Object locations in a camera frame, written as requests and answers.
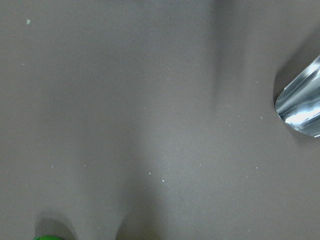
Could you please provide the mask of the steel ice scoop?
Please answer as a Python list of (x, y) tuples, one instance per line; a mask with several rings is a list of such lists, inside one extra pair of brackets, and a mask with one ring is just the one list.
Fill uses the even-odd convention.
[(275, 110), (297, 132), (320, 136), (320, 58), (311, 62), (280, 93)]

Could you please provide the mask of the green lime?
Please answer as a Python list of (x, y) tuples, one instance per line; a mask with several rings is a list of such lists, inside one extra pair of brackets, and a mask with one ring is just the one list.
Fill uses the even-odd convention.
[(35, 236), (33, 240), (63, 240), (61, 237), (54, 235)]

